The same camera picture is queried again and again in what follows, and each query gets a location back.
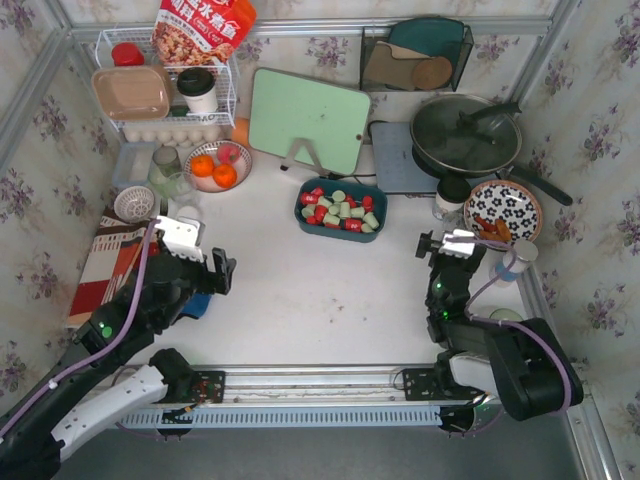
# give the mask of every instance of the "white bottle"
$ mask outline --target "white bottle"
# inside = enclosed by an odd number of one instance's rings
[[[513,251],[511,250],[504,254],[494,268],[495,274],[500,277],[494,283],[498,287],[511,285],[538,258],[538,247],[523,238],[516,240],[513,244],[513,249],[516,255],[516,263],[513,264],[509,271],[507,271],[507,267],[513,259]]]

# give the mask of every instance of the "orange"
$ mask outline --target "orange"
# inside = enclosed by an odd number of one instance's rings
[[[198,155],[191,159],[191,171],[196,177],[209,177],[214,169],[215,164],[211,155]]]
[[[213,169],[213,180],[222,188],[231,188],[236,183],[238,174],[231,165],[222,164]]]

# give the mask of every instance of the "snack bag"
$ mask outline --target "snack bag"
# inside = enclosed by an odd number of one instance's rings
[[[226,63],[255,21],[249,0],[162,0],[151,41],[165,65]]]

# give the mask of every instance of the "white wire rack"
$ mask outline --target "white wire rack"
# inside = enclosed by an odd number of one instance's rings
[[[122,42],[135,43],[145,58],[146,65],[161,64],[156,52],[151,44],[152,28],[115,28],[103,30],[98,36],[95,48],[96,63],[100,68],[112,67],[111,50],[113,47]],[[140,126],[176,126],[181,125],[233,125],[235,126],[236,101],[238,91],[238,78],[240,72],[238,70],[238,62],[235,55],[229,58],[226,64],[217,65],[199,65],[206,68],[216,77],[216,97],[218,99],[218,110],[210,113],[188,113],[186,117],[166,117],[161,120],[143,121],[143,122],[121,122],[112,120],[113,126],[118,129],[125,127],[136,128]],[[176,89],[176,79],[178,74],[191,66],[186,65],[165,65],[171,78],[173,88],[174,104],[178,99],[179,104],[181,95]]]

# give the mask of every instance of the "pan handle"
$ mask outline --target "pan handle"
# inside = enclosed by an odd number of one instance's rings
[[[526,170],[518,165],[513,165],[510,168],[510,176],[517,177],[520,180],[524,180],[525,182],[529,182],[531,185],[538,187],[540,190],[559,202],[561,205],[569,207],[573,204],[573,198],[571,198],[570,195],[566,194],[555,185],[550,184],[544,178],[540,178],[535,173],[530,172],[529,170]]]

